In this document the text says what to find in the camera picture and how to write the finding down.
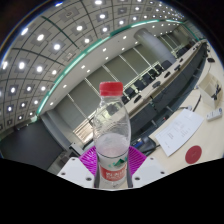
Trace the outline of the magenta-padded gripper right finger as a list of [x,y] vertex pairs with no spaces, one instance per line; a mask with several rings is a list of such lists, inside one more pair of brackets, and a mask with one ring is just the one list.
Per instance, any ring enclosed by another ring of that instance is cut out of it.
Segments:
[[166,176],[166,170],[150,156],[145,156],[133,146],[129,147],[127,160],[127,185],[140,188]]

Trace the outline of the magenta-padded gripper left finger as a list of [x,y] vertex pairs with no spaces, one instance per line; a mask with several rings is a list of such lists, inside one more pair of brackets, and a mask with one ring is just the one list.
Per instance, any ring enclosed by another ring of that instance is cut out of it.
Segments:
[[90,148],[79,157],[71,157],[58,176],[84,188],[93,188],[97,175],[97,154]]

